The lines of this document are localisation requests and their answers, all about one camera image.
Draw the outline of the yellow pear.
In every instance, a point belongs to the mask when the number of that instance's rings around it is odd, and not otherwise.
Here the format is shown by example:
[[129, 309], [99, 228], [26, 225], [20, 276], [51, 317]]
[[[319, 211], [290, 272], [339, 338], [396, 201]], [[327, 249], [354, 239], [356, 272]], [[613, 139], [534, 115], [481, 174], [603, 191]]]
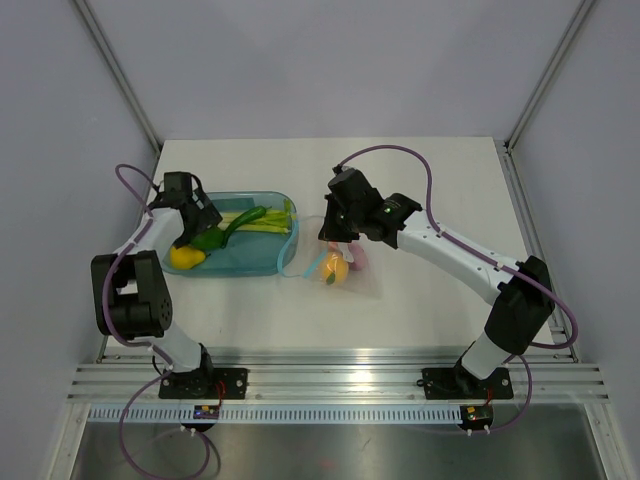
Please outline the yellow pear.
[[191, 270], [207, 259], [207, 254], [189, 245], [172, 246], [169, 250], [169, 264], [176, 270]]

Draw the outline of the purple onion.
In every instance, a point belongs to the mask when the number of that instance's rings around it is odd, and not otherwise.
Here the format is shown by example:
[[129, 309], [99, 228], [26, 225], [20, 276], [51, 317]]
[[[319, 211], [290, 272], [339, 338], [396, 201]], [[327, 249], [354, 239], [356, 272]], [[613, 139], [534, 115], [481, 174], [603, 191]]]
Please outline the purple onion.
[[351, 255], [351, 260], [349, 261], [350, 269], [353, 271], [366, 269], [368, 267], [368, 257], [364, 249], [355, 242], [349, 243], [347, 247]]

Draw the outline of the clear zip top bag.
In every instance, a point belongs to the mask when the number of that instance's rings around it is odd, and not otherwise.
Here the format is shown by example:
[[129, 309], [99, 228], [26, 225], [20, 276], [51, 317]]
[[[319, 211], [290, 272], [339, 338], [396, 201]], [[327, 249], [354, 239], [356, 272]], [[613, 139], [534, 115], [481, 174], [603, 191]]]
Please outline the clear zip top bag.
[[361, 243], [320, 240], [323, 222], [321, 215], [292, 216], [290, 235], [276, 260], [278, 274], [325, 290], [380, 297], [380, 281]]

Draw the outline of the orange fruit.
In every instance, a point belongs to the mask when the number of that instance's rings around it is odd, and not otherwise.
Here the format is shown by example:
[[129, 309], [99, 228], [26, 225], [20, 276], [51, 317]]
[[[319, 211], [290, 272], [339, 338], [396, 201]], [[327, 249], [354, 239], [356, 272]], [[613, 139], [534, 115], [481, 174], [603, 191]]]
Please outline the orange fruit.
[[349, 263], [340, 253], [330, 251], [320, 262], [319, 272], [321, 280], [326, 285], [342, 285], [349, 274]]

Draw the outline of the green bell pepper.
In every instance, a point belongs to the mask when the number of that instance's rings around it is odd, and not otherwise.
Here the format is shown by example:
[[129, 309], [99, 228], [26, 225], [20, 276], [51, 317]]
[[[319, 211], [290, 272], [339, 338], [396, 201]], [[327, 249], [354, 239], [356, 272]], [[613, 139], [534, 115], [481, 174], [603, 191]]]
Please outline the green bell pepper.
[[212, 227], [197, 236], [195, 236], [190, 245], [199, 250], [215, 250], [226, 247], [227, 240], [223, 230], [218, 227]]

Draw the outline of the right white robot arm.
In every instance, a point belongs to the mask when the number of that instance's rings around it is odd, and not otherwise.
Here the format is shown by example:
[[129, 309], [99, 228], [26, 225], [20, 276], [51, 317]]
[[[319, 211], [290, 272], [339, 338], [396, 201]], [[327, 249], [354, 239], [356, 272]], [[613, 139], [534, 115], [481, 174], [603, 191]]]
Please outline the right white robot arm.
[[554, 311], [546, 264], [492, 253], [450, 235], [409, 197], [384, 198], [358, 169], [337, 167], [328, 183], [319, 239], [351, 243], [365, 236], [437, 266], [491, 308], [478, 339], [444, 376], [443, 393], [472, 398], [511, 356], [523, 354]]

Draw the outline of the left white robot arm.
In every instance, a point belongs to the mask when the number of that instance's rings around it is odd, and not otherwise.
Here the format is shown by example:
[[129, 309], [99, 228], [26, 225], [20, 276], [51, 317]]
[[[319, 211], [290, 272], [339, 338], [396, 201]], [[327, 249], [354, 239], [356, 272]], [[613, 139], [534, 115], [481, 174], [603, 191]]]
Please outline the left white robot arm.
[[173, 322], [161, 258], [171, 248], [188, 246], [222, 217], [192, 173], [166, 173], [155, 191], [125, 243], [91, 261], [96, 323], [103, 335], [125, 347], [144, 347], [163, 363], [161, 398], [221, 398], [225, 386], [208, 350]]

